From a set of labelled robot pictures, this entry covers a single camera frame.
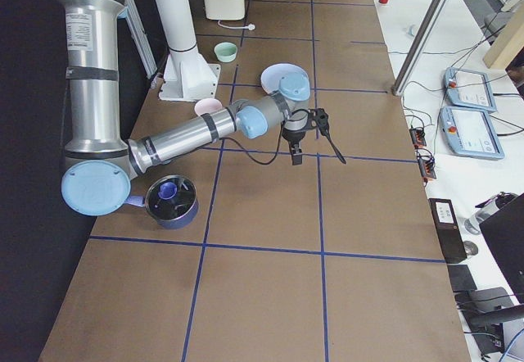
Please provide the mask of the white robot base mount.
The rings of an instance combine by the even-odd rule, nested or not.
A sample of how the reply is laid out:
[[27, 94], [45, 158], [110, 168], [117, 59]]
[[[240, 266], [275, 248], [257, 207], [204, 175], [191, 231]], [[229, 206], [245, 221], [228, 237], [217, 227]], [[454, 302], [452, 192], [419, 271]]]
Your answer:
[[214, 98], [221, 72], [220, 64], [207, 63], [200, 53], [182, 57], [175, 51], [168, 56], [159, 92], [163, 101], [197, 102]]

